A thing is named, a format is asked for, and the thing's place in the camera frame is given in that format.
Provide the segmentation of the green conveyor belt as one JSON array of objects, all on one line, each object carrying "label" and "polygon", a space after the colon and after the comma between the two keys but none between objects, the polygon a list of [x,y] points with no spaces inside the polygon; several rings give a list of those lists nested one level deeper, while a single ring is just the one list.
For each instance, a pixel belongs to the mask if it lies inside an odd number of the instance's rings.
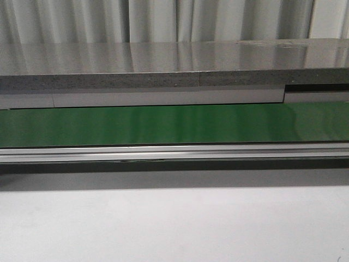
[{"label": "green conveyor belt", "polygon": [[346,140],[345,102],[1,111],[2,147]]}]

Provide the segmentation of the grey stone back table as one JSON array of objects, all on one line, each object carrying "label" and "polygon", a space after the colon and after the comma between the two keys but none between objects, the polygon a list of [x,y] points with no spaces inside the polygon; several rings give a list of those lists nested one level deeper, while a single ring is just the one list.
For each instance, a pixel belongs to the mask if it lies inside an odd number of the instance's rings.
[{"label": "grey stone back table", "polygon": [[348,40],[1,45],[1,108],[348,101]]}]

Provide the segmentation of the white pleated curtain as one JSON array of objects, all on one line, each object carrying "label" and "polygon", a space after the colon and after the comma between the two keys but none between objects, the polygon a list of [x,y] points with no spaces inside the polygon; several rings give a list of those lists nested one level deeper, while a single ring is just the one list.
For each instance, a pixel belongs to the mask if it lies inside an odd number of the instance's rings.
[{"label": "white pleated curtain", "polygon": [[2,43],[348,37],[348,1],[1,1]]}]

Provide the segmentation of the aluminium conveyor side rail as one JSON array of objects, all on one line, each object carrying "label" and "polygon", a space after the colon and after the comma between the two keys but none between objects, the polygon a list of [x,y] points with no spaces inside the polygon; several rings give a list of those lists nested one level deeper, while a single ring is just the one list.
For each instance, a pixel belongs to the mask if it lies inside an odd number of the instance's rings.
[{"label": "aluminium conveyor side rail", "polygon": [[1,163],[347,157],[348,143],[6,148]]}]

